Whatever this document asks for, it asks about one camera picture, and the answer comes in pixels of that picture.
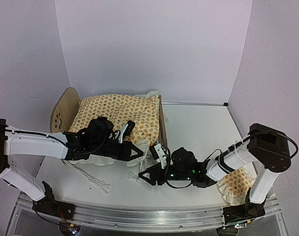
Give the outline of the duck print ruffled cushion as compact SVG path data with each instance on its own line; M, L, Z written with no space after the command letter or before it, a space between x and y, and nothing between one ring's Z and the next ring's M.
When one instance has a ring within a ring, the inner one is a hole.
M161 96L157 91L138 96L105 94L84 98L69 131L78 132L100 116L112 122L113 130L122 129L129 120L135 122L134 129L125 140L131 141L144 155L127 162L128 167L138 165L149 157L151 145L157 142L166 144Z

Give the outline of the wooden pet bed frame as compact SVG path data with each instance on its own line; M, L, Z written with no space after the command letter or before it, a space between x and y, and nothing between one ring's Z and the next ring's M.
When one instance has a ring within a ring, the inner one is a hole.
M69 129L73 123L73 120L75 119L75 116L79 110L80 103L82 100L79 99L78 92L76 91L75 88L67 88L63 95L60 97L59 101L55 105L52 115L51 115L51 132L52 133L59 133L61 134L64 138L66 138L65 133L69 132ZM113 134L111 137L118 141L120 135L120 130L113 130ZM126 141L124 138L123 143L128 144L132 143L131 141ZM65 158L67 156L67 152L69 150L67 146L67 139L65 141L61 141L60 144L66 151L65 157L63 157L64 161L67 161ZM110 157L104 157L104 156L98 156L98 155L91 155L89 159L87 160L93 160L94 164L96 165L103 165L103 162L96 161L96 158L105 158L107 160L107 163L110 163Z

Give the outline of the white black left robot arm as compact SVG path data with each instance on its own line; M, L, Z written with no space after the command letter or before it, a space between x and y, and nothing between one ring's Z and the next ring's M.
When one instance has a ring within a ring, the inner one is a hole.
M52 187L21 169L14 157L80 161L100 156L129 162L144 155L133 142L125 139L135 125L129 120L123 128L114 130L114 125L106 117L98 117L76 132L41 133L10 127L5 119L0 118L0 178L27 194L36 211L53 215L63 206L55 199Z

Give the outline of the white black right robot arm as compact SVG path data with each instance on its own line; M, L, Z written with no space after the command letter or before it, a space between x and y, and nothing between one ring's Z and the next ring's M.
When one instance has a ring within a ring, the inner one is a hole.
M208 188L225 177L235 182L232 177L234 173L250 163L260 162L263 170L251 187L242 187L240 183L231 187L232 192L245 193L245 203L223 209L226 219L248 220L265 214L268 192L278 176L289 169L299 147L285 133L254 123L247 137L220 151L215 158L208 156L202 162L183 147L171 153L167 147L157 144L150 147L150 151L157 164L138 176L152 186L169 185L171 181L189 181L189 185Z

